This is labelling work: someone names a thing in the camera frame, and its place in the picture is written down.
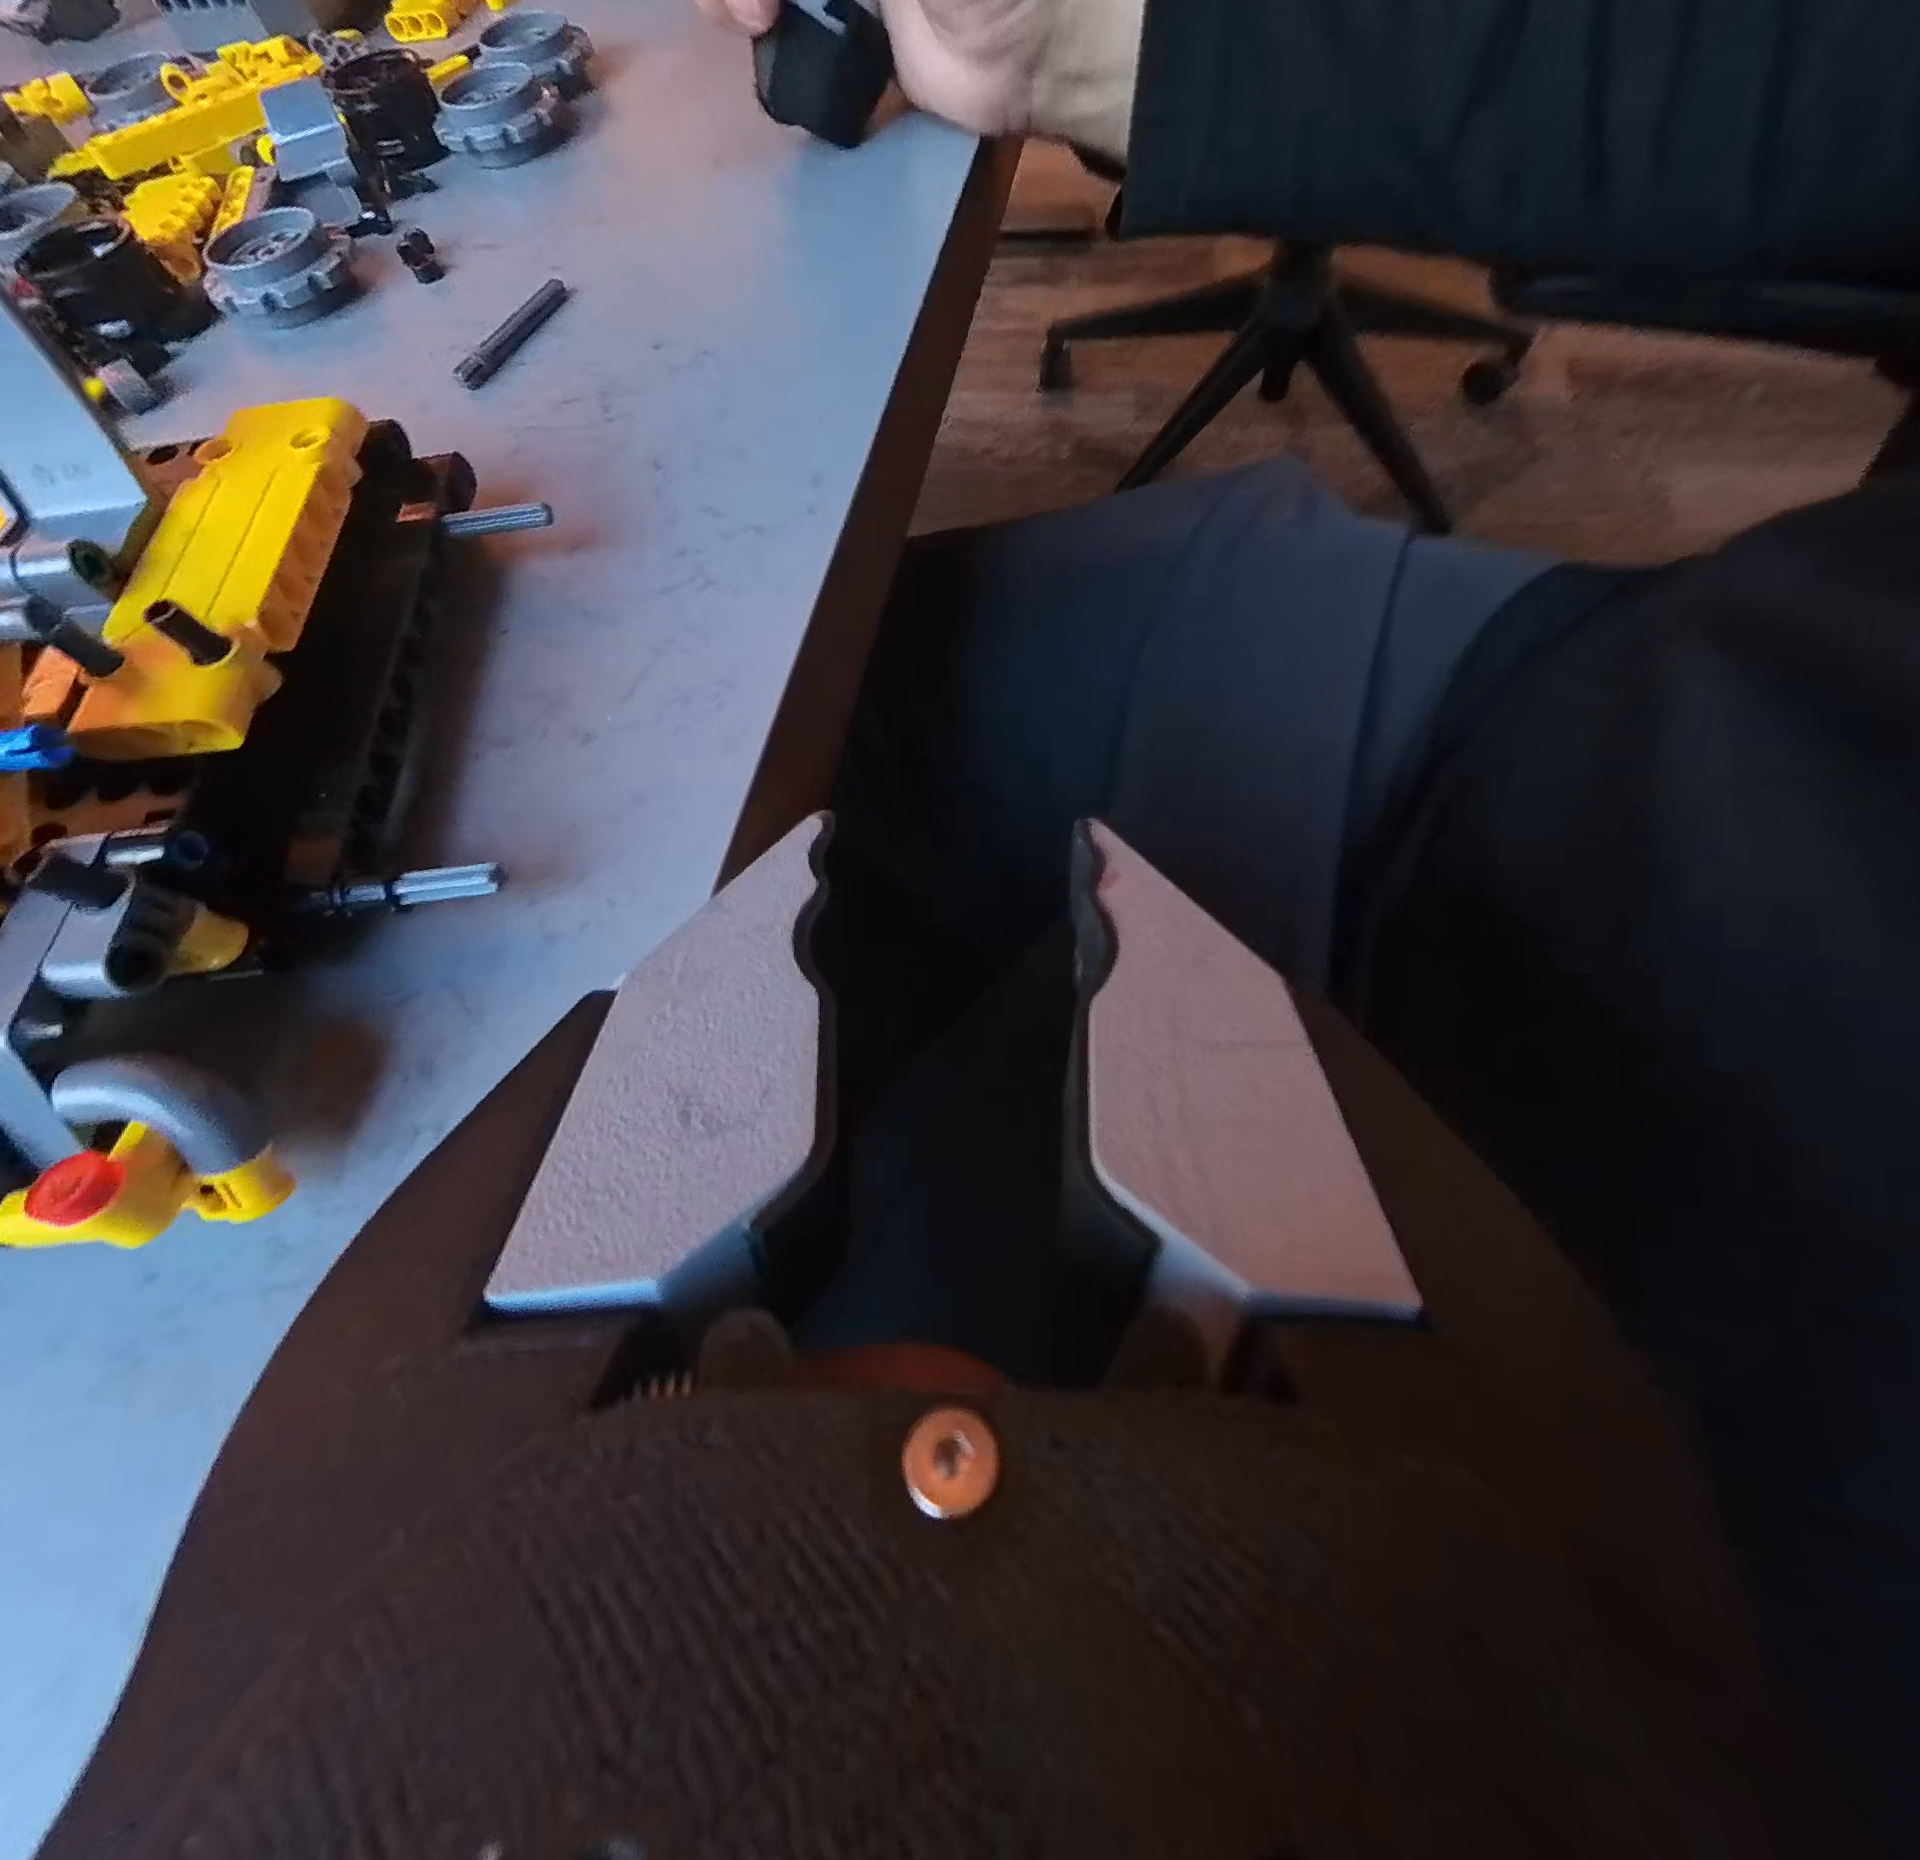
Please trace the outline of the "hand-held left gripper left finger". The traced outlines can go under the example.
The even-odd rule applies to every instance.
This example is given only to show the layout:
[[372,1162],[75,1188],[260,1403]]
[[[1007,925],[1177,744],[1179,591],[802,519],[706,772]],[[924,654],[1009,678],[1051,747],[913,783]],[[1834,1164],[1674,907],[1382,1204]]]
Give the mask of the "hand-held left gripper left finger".
[[775,1239],[834,1149],[811,815],[615,989],[485,1287],[496,1317],[774,1309]]

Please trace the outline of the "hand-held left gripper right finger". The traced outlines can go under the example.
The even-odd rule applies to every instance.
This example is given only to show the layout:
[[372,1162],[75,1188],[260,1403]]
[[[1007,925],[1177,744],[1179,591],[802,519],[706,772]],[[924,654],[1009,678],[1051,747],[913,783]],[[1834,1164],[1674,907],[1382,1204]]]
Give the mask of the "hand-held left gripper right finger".
[[1085,1245],[1190,1325],[1418,1325],[1291,992],[1100,820],[1073,839],[1067,1173]]

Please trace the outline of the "thin black axle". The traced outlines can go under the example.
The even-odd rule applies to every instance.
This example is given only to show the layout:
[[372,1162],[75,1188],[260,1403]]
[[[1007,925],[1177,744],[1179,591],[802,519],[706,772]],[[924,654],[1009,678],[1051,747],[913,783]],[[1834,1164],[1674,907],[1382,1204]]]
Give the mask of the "thin black axle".
[[454,365],[454,381],[467,391],[491,385],[571,299],[562,280],[543,281]]

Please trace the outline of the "yellow toy vehicle model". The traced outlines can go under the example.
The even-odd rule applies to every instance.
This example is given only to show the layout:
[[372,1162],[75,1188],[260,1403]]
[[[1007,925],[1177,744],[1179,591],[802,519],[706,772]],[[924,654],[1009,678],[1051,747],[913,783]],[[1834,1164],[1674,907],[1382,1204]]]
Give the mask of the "yellow toy vehicle model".
[[339,876],[356,587],[413,485],[336,399],[128,453],[5,313],[2,1242],[136,1250],[295,1182],[249,1098],[93,1015],[282,964],[336,921],[491,898],[502,867]]

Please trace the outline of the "person's right hand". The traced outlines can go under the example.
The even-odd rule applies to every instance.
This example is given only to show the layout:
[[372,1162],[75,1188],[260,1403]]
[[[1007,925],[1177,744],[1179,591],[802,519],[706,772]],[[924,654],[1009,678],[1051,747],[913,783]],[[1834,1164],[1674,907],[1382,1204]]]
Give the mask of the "person's right hand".
[[1146,0],[876,0],[913,109],[982,137],[1062,145],[1122,169]]

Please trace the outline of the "person's dark clothing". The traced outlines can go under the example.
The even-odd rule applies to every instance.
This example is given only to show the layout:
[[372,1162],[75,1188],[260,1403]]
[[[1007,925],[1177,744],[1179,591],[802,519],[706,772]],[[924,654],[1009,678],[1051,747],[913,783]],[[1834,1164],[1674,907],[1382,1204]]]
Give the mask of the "person's dark clothing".
[[907,548],[834,794],[857,1121],[1108,822],[1547,1226],[1916,1855],[1916,480],[1657,569],[1271,460]]

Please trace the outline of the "black toy tyre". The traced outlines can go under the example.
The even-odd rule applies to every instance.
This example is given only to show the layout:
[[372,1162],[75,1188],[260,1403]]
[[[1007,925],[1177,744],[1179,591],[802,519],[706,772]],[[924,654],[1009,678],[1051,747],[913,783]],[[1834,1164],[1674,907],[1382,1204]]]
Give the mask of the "black toy tyre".
[[419,173],[445,161],[439,103],[427,65],[406,48],[375,48],[333,63],[322,86],[353,141],[378,164]]

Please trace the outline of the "black swivel chair base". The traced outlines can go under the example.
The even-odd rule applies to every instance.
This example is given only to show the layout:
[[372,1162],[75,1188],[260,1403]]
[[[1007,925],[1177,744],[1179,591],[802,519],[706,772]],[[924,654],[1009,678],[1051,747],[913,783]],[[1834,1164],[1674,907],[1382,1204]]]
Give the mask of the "black swivel chair base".
[[1518,385],[1533,349],[1533,330],[1524,323],[1353,281],[1328,247],[1281,241],[1261,273],[1052,323],[1039,352],[1037,385],[1042,393],[1066,391],[1073,357],[1084,346],[1208,335],[1228,338],[1221,354],[1117,480],[1122,493],[1159,480],[1244,388],[1278,402],[1306,369],[1416,524],[1437,535],[1451,534],[1449,507],[1363,357],[1359,338],[1400,336],[1474,349],[1459,377],[1459,393],[1474,408]]

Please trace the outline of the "pile of yellow beams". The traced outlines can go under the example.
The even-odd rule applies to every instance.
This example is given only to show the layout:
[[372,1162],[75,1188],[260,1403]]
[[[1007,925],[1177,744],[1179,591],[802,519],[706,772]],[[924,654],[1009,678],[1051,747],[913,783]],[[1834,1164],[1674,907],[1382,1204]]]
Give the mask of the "pile of yellow beams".
[[102,204],[172,280],[195,284],[205,243],[267,202],[249,161],[267,134],[266,94],[320,72],[311,46],[280,33],[209,59],[142,55],[5,88],[5,127],[34,129],[50,145],[47,181],[81,198],[77,209],[25,209],[5,231],[5,265],[16,273],[54,224]]

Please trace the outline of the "black wheel rim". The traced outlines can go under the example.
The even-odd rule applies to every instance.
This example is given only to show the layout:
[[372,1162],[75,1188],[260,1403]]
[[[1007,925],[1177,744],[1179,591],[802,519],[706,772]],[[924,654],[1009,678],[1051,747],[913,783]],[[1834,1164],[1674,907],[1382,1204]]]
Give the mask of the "black wheel rim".
[[20,252],[16,273],[91,336],[172,346],[209,320],[200,287],[176,280],[120,220],[50,228]]

